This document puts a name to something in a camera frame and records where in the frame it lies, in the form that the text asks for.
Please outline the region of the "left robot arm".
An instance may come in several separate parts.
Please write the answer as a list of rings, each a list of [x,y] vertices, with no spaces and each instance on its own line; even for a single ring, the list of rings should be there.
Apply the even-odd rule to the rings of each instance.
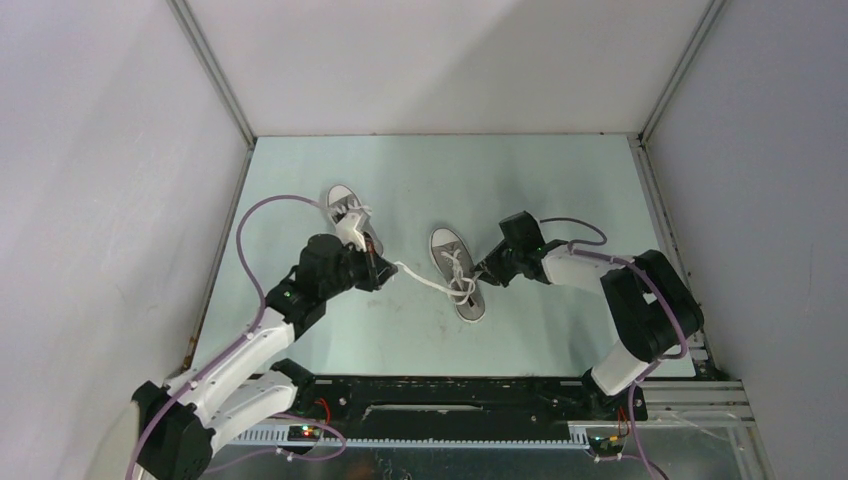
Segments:
[[[304,416],[316,403],[312,375],[286,360],[246,380],[294,344],[326,313],[330,299],[351,289],[378,291],[397,273],[371,242],[359,250],[333,234],[312,236],[286,278],[260,298],[246,331],[205,366],[133,394],[139,437],[125,476],[142,468],[157,479],[197,479],[231,440],[277,413]]]

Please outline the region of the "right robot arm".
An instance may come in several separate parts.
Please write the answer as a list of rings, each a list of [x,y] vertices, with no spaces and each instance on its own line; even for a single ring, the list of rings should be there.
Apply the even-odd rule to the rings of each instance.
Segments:
[[[591,416],[606,418],[620,407],[621,392],[660,363],[687,356],[689,340],[702,329],[704,315],[662,252],[605,254],[599,250],[602,240],[547,241],[540,225],[526,211],[502,220],[502,240],[474,271],[491,285],[506,287],[522,276],[604,297],[617,340],[584,374],[581,402]]]

